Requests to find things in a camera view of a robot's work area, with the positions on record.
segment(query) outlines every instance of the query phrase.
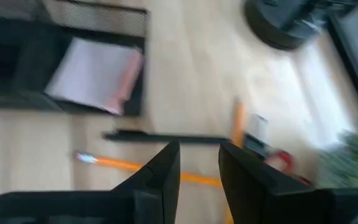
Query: black device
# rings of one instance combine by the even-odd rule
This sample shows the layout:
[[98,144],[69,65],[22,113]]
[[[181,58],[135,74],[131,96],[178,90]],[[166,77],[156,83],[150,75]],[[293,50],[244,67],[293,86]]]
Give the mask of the black device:
[[314,189],[229,143],[219,170],[234,223],[358,223],[358,189]]
[[[219,170],[234,223],[358,224],[358,189],[314,189],[225,142]],[[175,222],[180,145],[172,142],[112,191],[0,195],[0,223]]]
[[328,12],[343,16],[358,0],[247,0],[244,14],[255,35],[271,47],[291,50],[323,28]]
[[0,223],[174,223],[180,145],[172,142],[112,191],[0,195]]

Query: wooden floor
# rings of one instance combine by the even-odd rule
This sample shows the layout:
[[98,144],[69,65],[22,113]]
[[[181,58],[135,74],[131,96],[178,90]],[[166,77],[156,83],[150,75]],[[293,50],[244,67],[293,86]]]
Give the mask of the wooden floor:
[[[82,164],[71,152],[144,164],[163,148],[101,138],[102,131],[122,126],[229,136],[235,97],[246,104],[248,117],[268,119],[267,142],[292,153],[297,172],[311,179],[316,150],[354,127],[357,98],[327,34],[281,52],[249,30],[241,0],[118,2],[151,12],[144,116],[134,121],[0,111],[0,193],[111,189],[131,173]],[[217,146],[183,146],[181,155],[183,171],[219,177]],[[224,204],[219,189],[181,183],[177,223],[222,223]]]

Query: orange pencil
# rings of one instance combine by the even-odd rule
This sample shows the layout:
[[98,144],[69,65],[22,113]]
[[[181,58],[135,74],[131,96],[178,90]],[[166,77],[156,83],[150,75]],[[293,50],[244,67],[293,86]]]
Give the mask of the orange pencil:
[[[76,152],[75,157],[83,162],[87,163],[94,163],[101,166],[108,166],[108,167],[117,167],[121,169],[131,170],[131,171],[138,171],[142,168],[142,165],[135,164],[133,162],[127,161],[120,161],[118,159],[113,159],[110,157],[103,157],[103,156],[93,156],[88,153],[83,152]],[[180,174],[181,180],[187,182],[193,182],[198,184],[206,184],[213,187],[222,187],[222,183],[220,179],[212,178],[212,177],[203,177],[200,175],[189,174],[189,173],[181,173]]]
[[[246,118],[246,107],[240,103],[239,101],[236,102],[234,108],[234,121],[233,121],[233,131],[232,131],[232,141],[233,144],[237,147],[244,146],[244,132],[245,129],[243,127],[244,120]],[[234,220],[230,212],[230,208],[227,207],[226,209],[226,217],[225,217],[225,224],[233,224]]]

